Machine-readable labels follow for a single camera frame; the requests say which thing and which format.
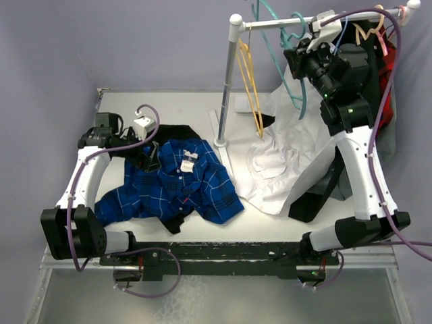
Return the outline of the blue plaid shirt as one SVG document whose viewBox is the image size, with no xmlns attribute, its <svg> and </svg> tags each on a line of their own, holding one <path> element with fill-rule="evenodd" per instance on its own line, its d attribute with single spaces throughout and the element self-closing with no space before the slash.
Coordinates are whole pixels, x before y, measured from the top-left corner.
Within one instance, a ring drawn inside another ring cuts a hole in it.
<svg viewBox="0 0 432 324">
<path fill-rule="evenodd" d="M 196 211 L 224 224 L 244 210 L 226 168 L 206 140 L 168 140 L 157 153 L 160 168 L 145 172 L 124 163 L 124 184 L 94 206 L 102 225 L 132 218 L 162 222 Z"/>
</svg>

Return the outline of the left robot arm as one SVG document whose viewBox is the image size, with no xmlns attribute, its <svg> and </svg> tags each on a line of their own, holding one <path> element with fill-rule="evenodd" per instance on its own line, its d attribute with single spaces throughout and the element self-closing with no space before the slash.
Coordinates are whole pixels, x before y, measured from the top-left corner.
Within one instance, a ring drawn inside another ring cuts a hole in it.
<svg viewBox="0 0 432 324">
<path fill-rule="evenodd" d="M 143 171 L 160 166 L 158 144 L 153 136 L 157 120 L 136 113 L 125 128 L 116 113 L 98 113 L 95 125 L 78 140 L 78 158 L 69 184 L 52 209 L 45 209 L 40 222 L 51 255 L 56 260 L 93 259 L 115 253 L 125 265 L 136 262 L 137 245 L 128 232 L 108 232 L 95 215 L 101 179 L 113 157 L 122 157 Z"/>
</svg>

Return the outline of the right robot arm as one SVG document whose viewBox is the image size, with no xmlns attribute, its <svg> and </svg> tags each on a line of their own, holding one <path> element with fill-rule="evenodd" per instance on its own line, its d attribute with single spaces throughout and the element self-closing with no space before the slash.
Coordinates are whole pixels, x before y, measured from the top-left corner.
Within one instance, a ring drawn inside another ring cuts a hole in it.
<svg viewBox="0 0 432 324">
<path fill-rule="evenodd" d="M 284 55 L 293 78 L 307 78 L 321 95 L 321 117 L 336 145 L 335 170 L 347 171 L 354 214 L 302 236 L 298 253 L 308 264 L 331 250 L 389 239 L 410 225 L 410 215 L 389 193 L 375 148 L 372 102 L 363 95 L 373 76 L 367 51 L 346 43 L 332 53 L 329 44 L 311 49 L 312 43 L 304 38 Z"/>
</svg>

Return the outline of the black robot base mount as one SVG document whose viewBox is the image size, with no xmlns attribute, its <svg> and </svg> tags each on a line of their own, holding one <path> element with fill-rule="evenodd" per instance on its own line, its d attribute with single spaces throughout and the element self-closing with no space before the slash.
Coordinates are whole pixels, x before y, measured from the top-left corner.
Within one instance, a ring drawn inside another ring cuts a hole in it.
<svg viewBox="0 0 432 324">
<path fill-rule="evenodd" d="M 326 266 L 340 263 L 330 253 L 303 258 L 297 242 L 135 242 L 132 250 L 139 252 L 103 256 L 100 264 L 161 281 L 177 274 L 321 280 Z"/>
</svg>

